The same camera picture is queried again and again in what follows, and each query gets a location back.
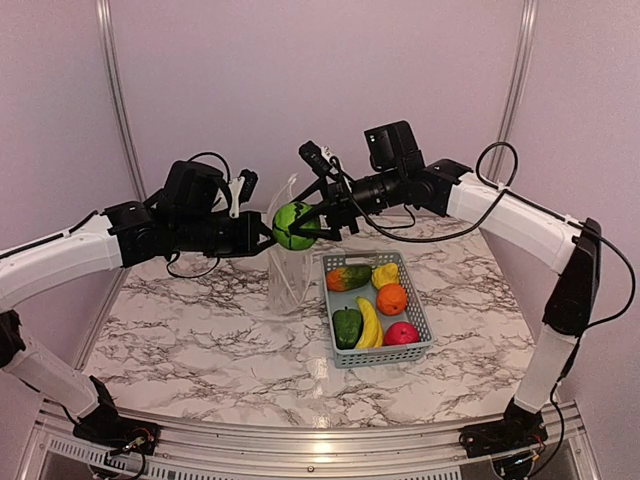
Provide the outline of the aluminium front rail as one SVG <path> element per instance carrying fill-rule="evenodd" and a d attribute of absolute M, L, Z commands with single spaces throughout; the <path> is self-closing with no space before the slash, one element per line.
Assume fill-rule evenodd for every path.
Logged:
<path fill-rule="evenodd" d="M 89 479 L 100 473 L 147 479 L 497 479 L 516 459 L 541 456 L 541 479 L 601 476 L 577 405 L 547 406 L 543 445 L 470 458 L 459 442 L 466 420 L 312 429 L 203 422 L 125 410 L 155 423 L 153 454 L 107 458 L 106 448 L 77 439 L 54 402 L 42 403 L 14 478 Z"/>

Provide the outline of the green orange toy mango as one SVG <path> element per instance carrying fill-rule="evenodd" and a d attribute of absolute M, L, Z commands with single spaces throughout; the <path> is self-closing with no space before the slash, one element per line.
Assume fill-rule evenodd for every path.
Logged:
<path fill-rule="evenodd" d="M 335 268 L 326 274 L 327 289 L 333 292 L 347 292 L 361 288 L 370 281 L 372 272 L 369 265 L 347 265 Z"/>

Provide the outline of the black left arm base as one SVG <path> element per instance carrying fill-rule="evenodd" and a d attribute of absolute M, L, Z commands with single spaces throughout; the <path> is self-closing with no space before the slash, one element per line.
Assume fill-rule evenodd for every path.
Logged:
<path fill-rule="evenodd" d="M 160 426 L 156 423 L 121 416 L 112 396 L 103 382 L 89 377 L 96 388 L 97 407 L 87 415 L 73 420 L 73 434 L 77 438 L 98 443 L 116 449 L 118 453 L 125 451 L 125 446 L 133 448 L 133 442 L 143 440 L 138 449 L 145 455 L 152 455 L 160 434 Z"/>

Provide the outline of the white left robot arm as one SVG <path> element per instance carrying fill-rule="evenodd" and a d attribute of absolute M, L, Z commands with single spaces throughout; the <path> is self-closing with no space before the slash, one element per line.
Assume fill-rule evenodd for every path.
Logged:
<path fill-rule="evenodd" d="M 106 445 L 125 438 L 106 387 L 81 374 L 22 328 L 23 301 L 87 275 L 156 257 L 199 253 L 216 260 L 260 254 L 275 243 L 261 213 L 243 211 L 257 184 L 197 160 L 174 162 L 164 186 L 143 202 L 94 211 L 75 226 L 1 254 L 1 369 L 67 408 Z"/>

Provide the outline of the clear zip top bag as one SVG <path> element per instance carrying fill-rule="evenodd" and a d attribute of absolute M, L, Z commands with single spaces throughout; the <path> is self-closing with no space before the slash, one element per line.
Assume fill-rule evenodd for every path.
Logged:
<path fill-rule="evenodd" d="M 298 310 L 311 284 L 312 256 L 308 251 L 291 251 L 279 242 L 267 250 L 268 306 L 280 315 Z"/>

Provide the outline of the orange toy orange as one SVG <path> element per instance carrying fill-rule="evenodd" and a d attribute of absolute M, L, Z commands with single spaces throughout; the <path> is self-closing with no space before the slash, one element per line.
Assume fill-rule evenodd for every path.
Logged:
<path fill-rule="evenodd" d="M 401 314 L 408 305 L 408 295 L 400 284 L 388 284 L 382 287 L 377 294 L 377 309 L 386 316 Z"/>

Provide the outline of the left aluminium frame post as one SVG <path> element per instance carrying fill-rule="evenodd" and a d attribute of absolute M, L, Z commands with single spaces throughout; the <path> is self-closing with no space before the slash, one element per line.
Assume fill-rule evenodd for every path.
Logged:
<path fill-rule="evenodd" d="M 148 197 L 148 192 L 143 179 L 127 111 L 118 60 L 111 2 L 108 0 L 97 0 L 95 5 L 107 84 L 113 105 L 116 127 L 124 153 L 126 169 L 136 199 L 144 201 Z"/>

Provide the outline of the green toy bell pepper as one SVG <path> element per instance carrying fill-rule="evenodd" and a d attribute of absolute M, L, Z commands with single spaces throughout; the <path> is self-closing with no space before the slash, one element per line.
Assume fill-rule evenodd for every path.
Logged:
<path fill-rule="evenodd" d="M 359 310 L 343 308 L 332 315 L 336 346 L 339 350 L 353 349 L 363 329 L 363 317 Z"/>

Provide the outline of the right aluminium frame post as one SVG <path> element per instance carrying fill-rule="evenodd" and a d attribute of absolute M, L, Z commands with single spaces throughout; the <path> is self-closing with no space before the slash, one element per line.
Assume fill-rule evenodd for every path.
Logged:
<path fill-rule="evenodd" d="M 524 96 L 534 47 L 538 9 L 538 0 L 525 0 L 522 2 L 513 68 L 497 135 L 497 140 L 501 142 L 508 142 L 510 140 L 518 108 Z"/>

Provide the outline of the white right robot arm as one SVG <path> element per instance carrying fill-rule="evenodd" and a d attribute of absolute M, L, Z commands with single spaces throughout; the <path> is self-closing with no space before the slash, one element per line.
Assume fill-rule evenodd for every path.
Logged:
<path fill-rule="evenodd" d="M 357 219 L 397 205 L 425 209 L 481 228 L 533 255 L 558 280 L 544 308 L 537 346 L 495 438 L 515 448 L 534 431 L 531 414 L 541 410 L 556 383 L 568 373 L 579 340 L 592 316 L 600 280 L 601 229 L 588 219 L 579 223 L 553 213 L 481 177 L 451 159 L 426 164 L 405 120 L 365 131 L 375 173 L 358 180 L 341 168 L 336 155 L 308 141 L 298 150 L 316 175 L 301 194 L 322 200 L 293 225 L 294 233 L 338 241 L 343 227 L 356 233 Z"/>

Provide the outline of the grey plastic basket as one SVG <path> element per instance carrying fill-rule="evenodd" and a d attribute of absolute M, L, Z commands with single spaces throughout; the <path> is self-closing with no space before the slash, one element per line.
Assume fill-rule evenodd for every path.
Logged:
<path fill-rule="evenodd" d="M 329 329 L 331 344 L 333 348 L 334 363 L 337 368 L 356 368 L 363 366 L 374 366 L 393 364 L 398 362 L 415 361 L 421 358 L 426 350 L 433 344 L 434 338 L 420 301 L 418 290 L 409 272 L 408 264 L 403 255 L 397 250 L 378 250 L 360 252 L 338 252 L 324 254 L 321 256 L 323 275 L 326 276 L 331 270 L 339 267 L 368 265 L 372 268 L 395 263 L 399 267 L 400 285 L 407 291 L 408 306 L 397 316 L 378 314 L 384 332 L 396 322 L 405 321 L 415 327 L 419 333 L 419 341 L 406 345 L 381 346 L 375 349 L 344 350 L 339 349 L 336 343 L 335 328 L 332 316 L 339 309 L 357 308 L 356 298 L 361 296 L 375 304 L 377 290 L 368 282 L 366 285 L 347 291 L 332 292 L 326 285 L 323 285 L 327 315 L 329 318 Z"/>

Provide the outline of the green toy watermelon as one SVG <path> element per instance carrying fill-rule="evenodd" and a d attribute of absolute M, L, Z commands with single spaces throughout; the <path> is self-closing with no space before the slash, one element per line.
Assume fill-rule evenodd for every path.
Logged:
<path fill-rule="evenodd" d="M 272 219 L 272 233 L 276 242 L 289 251 L 303 251 L 311 248 L 316 238 L 303 236 L 302 230 L 318 230 L 320 220 L 313 217 L 305 223 L 300 219 L 307 214 L 312 207 L 301 201 L 293 201 L 281 206 Z"/>

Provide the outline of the red toy apple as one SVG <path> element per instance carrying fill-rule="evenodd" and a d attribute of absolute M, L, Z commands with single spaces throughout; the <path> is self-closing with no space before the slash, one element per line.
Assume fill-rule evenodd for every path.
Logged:
<path fill-rule="evenodd" d="M 416 327 L 408 322 L 396 322 L 385 332 L 384 345 L 396 346 L 418 343 L 420 333 Z"/>

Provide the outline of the aluminium frame post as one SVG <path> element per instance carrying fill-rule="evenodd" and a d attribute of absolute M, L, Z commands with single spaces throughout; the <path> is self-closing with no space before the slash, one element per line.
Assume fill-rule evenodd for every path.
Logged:
<path fill-rule="evenodd" d="M 111 2 L 108 0 L 97 0 L 95 5 L 107 84 L 113 105 L 116 127 L 124 153 L 126 169 L 136 199 L 144 201 L 148 197 L 148 192 L 143 179 L 127 111 L 118 60 Z"/>
<path fill-rule="evenodd" d="M 524 96 L 534 47 L 538 9 L 538 0 L 525 0 L 522 2 L 513 68 L 497 135 L 497 140 L 501 142 L 508 142 L 510 140 L 518 108 Z"/>

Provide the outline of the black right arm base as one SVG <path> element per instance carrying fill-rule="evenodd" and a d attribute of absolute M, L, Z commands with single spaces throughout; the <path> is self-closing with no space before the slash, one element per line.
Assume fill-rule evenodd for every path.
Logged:
<path fill-rule="evenodd" d="M 459 444 L 468 458 L 521 449 L 548 439 L 541 413 L 545 401 L 527 405 L 513 397 L 498 420 L 466 425 L 460 430 Z"/>

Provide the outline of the yellow toy banana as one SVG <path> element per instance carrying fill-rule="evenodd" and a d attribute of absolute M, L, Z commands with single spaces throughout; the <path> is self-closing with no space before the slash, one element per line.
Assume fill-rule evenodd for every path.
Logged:
<path fill-rule="evenodd" d="M 384 330 L 378 318 L 376 308 L 366 298 L 356 298 L 363 319 L 363 329 L 355 349 L 380 348 L 384 343 Z"/>

